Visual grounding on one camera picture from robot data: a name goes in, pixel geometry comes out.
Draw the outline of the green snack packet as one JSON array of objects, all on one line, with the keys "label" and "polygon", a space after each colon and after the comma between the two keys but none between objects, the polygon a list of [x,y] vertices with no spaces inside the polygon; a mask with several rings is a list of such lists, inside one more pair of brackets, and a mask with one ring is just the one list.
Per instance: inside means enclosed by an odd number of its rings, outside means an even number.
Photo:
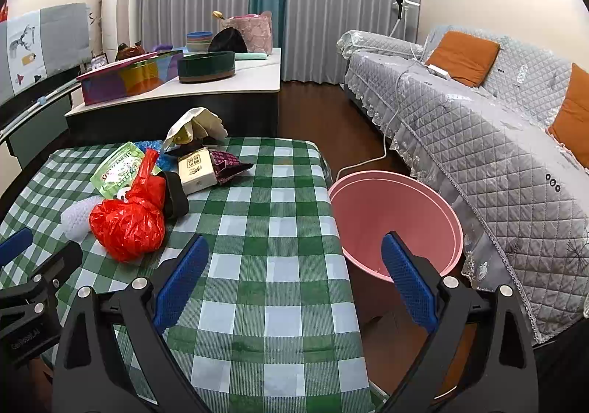
[{"label": "green snack packet", "polygon": [[113,199],[136,179],[145,154],[128,141],[116,149],[91,176],[91,184],[105,199]]}]

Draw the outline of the colourful storage box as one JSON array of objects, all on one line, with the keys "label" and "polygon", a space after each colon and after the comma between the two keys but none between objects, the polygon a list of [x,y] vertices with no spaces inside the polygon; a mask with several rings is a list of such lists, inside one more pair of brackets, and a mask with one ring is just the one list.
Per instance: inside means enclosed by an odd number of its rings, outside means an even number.
[{"label": "colourful storage box", "polygon": [[84,103],[95,105],[148,93],[178,76],[182,50],[147,53],[80,75]]}]

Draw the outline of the white bubble wrap piece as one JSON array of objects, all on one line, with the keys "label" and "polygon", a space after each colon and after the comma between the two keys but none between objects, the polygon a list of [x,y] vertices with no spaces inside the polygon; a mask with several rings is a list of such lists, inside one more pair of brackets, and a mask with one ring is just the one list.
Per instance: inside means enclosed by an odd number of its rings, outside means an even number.
[{"label": "white bubble wrap piece", "polygon": [[61,213],[61,227],[68,240],[82,242],[91,231],[89,216],[95,206],[102,203],[102,196],[79,200]]}]

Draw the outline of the orange cushion near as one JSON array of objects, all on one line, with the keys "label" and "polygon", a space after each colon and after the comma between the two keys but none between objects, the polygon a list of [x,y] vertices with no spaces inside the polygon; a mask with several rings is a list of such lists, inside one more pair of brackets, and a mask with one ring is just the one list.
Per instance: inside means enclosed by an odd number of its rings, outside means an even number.
[{"label": "orange cushion near", "polygon": [[548,133],[589,168],[589,75],[575,63],[565,99]]}]

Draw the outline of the dark tv cabinet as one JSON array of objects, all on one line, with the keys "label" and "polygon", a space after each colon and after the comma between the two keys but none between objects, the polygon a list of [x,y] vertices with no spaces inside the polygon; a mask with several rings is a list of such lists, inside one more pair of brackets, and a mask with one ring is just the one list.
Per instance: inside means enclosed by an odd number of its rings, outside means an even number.
[{"label": "dark tv cabinet", "polygon": [[65,116],[82,101],[74,66],[1,103],[1,193],[52,141],[67,131]]}]

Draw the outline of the red plastic bag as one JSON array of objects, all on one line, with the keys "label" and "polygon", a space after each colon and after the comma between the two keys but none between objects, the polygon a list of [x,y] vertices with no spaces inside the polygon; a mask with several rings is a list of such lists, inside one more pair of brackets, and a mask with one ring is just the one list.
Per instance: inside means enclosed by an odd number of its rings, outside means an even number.
[{"label": "red plastic bag", "polygon": [[126,199],[104,199],[89,215],[91,232],[116,261],[138,260],[163,243],[166,181],[152,174],[158,157],[147,148]]}]

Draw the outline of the dark green round tin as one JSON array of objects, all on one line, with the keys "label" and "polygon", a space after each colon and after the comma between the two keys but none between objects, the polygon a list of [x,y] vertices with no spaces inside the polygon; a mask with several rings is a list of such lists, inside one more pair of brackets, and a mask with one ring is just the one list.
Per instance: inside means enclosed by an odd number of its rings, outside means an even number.
[{"label": "dark green round tin", "polygon": [[236,72],[236,64],[233,52],[186,55],[178,60],[178,76],[182,84],[227,79],[234,76],[234,72]]}]

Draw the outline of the cream cardboard box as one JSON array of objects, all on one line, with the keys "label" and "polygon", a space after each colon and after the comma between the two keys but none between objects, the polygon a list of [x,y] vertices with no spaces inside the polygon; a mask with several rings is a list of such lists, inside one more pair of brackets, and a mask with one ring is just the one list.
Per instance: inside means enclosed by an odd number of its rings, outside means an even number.
[{"label": "cream cardboard box", "polygon": [[210,151],[201,148],[179,159],[178,174],[187,196],[216,185],[216,174]]}]

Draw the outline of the black pink printed pouch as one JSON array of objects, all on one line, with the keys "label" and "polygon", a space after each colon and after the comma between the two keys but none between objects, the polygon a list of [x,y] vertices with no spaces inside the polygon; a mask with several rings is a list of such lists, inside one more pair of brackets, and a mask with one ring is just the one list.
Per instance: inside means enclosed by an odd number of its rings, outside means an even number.
[{"label": "black pink printed pouch", "polygon": [[250,162],[241,162],[235,155],[227,151],[210,150],[209,153],[219,185],[224,185],[254,166]]}]

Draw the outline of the blue plastic bag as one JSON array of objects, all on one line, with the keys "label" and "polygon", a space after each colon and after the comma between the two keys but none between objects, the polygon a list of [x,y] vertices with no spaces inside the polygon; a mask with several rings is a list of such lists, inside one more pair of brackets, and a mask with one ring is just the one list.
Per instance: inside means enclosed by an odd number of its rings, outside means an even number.
[{"label": "blue plastic bag", "polygon": [[175,172],[178,169],[177,159],[164,152],[162,141],[135,141],[135,146],[143,153],[145,153],[148,148],[156,151],[159,154],[156,166],[161,168],[162,171]]}]

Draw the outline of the brown figurine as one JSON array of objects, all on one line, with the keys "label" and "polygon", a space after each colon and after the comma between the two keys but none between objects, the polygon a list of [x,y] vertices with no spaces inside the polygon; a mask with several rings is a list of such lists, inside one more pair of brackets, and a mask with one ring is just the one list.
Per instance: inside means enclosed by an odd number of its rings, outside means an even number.
[{"label": "brown figurine", "polygon": [[127,45],[126,43],[121,43],[118,46],[116,60],[122,61],[134,57],[138,57],[140,55],[144,55],[146,51],[142,46],[142,42],[138,41],[134,45]]}]

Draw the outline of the orange cushion far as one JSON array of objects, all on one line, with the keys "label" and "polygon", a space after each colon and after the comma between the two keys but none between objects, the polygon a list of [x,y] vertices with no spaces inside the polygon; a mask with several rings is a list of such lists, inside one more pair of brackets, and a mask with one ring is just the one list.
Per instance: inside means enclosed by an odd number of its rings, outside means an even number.
[{"label": "orange cushion far", "polygon": [[486,79],[500,45],[459,31],[448,31],[431,53],[426,65],[448,72],[450,78],[471,88]]}]

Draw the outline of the small photo frame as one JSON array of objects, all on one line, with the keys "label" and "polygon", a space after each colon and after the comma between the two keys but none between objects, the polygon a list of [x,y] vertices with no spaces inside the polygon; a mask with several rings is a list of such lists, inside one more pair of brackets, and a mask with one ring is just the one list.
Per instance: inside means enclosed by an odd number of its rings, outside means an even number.
[{"label": "small photo frame", "polygon": [[96,57],[93,57],[88,63],[85,64],[85,71],[91,72],[101,69],[109,64],[106,53],[101,53]]}]

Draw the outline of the cream paper bag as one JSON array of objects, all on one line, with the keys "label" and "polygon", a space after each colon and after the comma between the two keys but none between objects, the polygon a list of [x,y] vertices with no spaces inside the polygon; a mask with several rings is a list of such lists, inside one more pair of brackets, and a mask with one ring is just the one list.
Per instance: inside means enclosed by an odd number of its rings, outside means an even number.
[{"label": "cream paper bag", "polygon": [[170,127],[163,141],[162,151],[175,150],[192,144],[193,141],[203,141],[206,137],[223,141],[227,135],[219,116],[204,107],[193,108]]}]

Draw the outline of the black rectangular sponge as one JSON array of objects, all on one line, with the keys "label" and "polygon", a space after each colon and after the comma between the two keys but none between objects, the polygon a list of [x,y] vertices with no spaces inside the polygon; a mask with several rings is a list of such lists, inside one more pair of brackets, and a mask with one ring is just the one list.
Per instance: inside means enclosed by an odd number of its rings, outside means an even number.
[{"label": "black rectangular sponge", "polygon": [[159,176],[165,180],[166,184],[164,218],[171,223],[189,212],[188,198],[183,190],[180,176],[176,172],[162,171]]}]

